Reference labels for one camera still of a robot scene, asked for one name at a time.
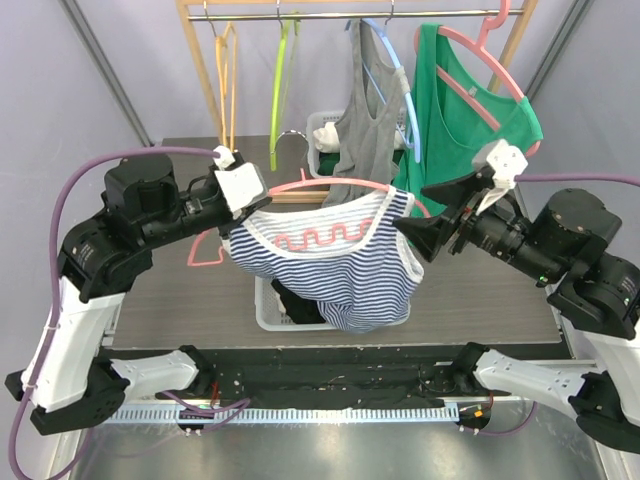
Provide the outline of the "lime green hanger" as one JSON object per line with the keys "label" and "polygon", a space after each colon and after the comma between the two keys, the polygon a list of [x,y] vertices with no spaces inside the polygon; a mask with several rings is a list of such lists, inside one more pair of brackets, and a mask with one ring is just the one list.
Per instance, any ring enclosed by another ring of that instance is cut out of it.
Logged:
{"label": "lime green hanger", "polygon": [[269,166],[272,172],[278,167],[276,144],[282,131],[281,123],[286,109],[292,63],[298,46],[300,20],[283,20],[280,24],[280,37],[277,49],[274,77],[272,84],[272,102],[269,131]]}

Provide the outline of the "black tank top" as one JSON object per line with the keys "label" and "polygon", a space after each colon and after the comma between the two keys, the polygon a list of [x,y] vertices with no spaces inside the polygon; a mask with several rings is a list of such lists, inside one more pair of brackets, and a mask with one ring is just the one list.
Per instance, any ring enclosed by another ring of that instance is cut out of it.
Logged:
{"label": "black tank top", "polygon": [[297,325],[320,325],[326,320],[321,316],[317,303],[304,299],[285,287],[279,280],[271,281],[284,312]]}

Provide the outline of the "yellow plastic hanger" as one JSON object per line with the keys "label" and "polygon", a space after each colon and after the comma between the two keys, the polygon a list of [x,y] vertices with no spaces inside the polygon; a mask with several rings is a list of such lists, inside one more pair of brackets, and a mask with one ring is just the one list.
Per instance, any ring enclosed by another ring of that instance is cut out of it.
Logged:
{"label": "yellow plastic hanger", "polygon": [[220,97],[220,143],[235,149],[238,38],[235,25],[228,22],[215,37],[216,72]]}

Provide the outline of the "blue white striped tank top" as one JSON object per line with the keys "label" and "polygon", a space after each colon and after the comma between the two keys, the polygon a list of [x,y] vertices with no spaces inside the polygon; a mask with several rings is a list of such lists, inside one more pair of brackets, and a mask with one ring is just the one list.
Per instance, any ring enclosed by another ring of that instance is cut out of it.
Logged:
{"label": "blue white striped tank top", "polygon": [[[366,333],[408,319],[410,300],[424,278],[424,269],[405,236],[394,226],[414,208],[412,194],[394,187],[317,210],[258,211],[233,228],[223,241],[231,259],[245,272],[272,281],[317,303],[326,323],[338,330]],[[278,235],[299,245],[302,233],[314,228],[321,238],[337,223],[357,235],[371,219],[362,239],[337,240],[306,250],[277,247]]]}

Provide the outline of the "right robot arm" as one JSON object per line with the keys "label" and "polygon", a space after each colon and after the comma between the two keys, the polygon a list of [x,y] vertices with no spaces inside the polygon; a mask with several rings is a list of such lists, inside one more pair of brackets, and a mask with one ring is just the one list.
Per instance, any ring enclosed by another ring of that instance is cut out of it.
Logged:
{"label": "right robot arm", "polygon": [[426,186],[423,196],[442,213],[402,217],[395,226],[426,261],[442,248],[458,254],[471,245],[550,287],[548,304],[583,334],[601,366],[565,373],[470,342],[451,365],[453,386],[465,395],[484,389],[526,397],[563,413],[593,440],[637,453],[639,270],[608,251],[621,219],[578,188],[554,193],[528,219],[512,195],[486,205],[495,186],[487,170]]}

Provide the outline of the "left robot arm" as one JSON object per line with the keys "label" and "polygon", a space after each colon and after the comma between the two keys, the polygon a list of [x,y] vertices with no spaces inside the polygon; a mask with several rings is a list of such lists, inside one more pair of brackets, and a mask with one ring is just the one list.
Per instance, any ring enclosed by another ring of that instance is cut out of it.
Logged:
{"label": "left robot arm", "polygon": [[211,391],[214,367],[191,345],[132,361],[100,351],[155,249],[228,233],[269,203],[258,167],[240,153],[218,148],[209,159],[207,174],[181,190],[167,149],[122,155],[105,174],[102,209],[54,237],[50,318],[29,366],[5,380],[15,399],[33,403],[41,435],[95,427],[124,403],[165,391],[193,399]]}

